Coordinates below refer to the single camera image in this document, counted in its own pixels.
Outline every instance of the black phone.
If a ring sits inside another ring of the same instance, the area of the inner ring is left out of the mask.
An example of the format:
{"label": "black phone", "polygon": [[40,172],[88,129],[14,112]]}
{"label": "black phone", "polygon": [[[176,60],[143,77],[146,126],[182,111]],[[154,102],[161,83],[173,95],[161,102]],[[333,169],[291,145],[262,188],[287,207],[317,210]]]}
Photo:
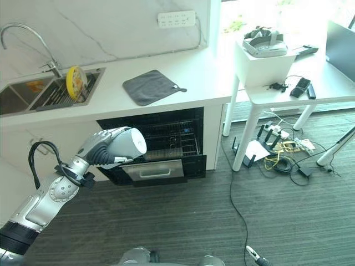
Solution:
{"label": "black phone", "polygon": [[291,91],[290,95],[296,98],[300,97],[302,93],[307,90],[310,83],[311,81],[309,79],[301,78],[296,87]]}

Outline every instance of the dishwasher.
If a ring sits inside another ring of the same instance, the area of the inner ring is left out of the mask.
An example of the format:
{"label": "dishwasher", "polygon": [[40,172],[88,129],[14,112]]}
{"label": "dishwasher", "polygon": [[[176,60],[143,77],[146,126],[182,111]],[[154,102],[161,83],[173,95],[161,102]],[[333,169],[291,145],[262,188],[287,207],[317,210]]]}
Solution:
{"label": "dishwasher", "polygon": [[137,128],[147,153],[133,162],[98,169],[116,185],[152,186],[187,182],[206,175],[203,155],[204,108],[98,120],[102,129]]}

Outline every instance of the kitchen counter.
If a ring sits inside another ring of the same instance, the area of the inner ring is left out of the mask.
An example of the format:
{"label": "kitchen counter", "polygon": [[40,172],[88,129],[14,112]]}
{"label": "kitchen counter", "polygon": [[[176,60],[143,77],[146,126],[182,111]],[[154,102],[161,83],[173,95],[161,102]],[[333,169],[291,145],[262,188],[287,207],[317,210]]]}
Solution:
{"label": "kitchen counter", "polygon": [[[208,48],[154,57],[122,60],[83,67],[84,70],[106,68],[90,102],[86,106],[61,108],[0,119],[2,131],[33,129],[76,122],[125,117],[138,114],[171,111],[224,104],[230,101],[233,69],[221,67]],[[122,83],[150,70],[157,69],[187,92],[177,92],[148,106],[139,106],[129,97]],[[47,74],[37,74],[11,80],[31,80]]]}

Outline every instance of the marble backsplash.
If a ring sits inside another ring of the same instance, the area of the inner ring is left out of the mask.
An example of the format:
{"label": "marble backsplash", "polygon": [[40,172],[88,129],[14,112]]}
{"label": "marble backsplash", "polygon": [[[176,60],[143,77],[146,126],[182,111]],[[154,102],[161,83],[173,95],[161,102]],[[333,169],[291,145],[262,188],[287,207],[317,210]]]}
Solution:
{"label": "marble backsplash", "polygon": [[[139,57],[207,44],[210,1],[214,0],[0,0],[0,25],[34,28],[63,68]],[[193,27],[160,29],[161,12],[195,10]],[[49,60],[40,41],[24,29],[4,34],[0,79],[33,73]]]}

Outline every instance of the yellow plate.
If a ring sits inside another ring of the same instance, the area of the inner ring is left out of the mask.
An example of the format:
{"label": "yellow plate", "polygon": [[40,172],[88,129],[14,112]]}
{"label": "yellow plate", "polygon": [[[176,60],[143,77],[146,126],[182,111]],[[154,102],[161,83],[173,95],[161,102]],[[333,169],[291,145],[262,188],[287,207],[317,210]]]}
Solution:
{"label": "yellow plate", "polygon": [[79,66],[72,66],[68,71],[66,84],[69,96],[77,101],[82,90],[88,85],[87,76]]}

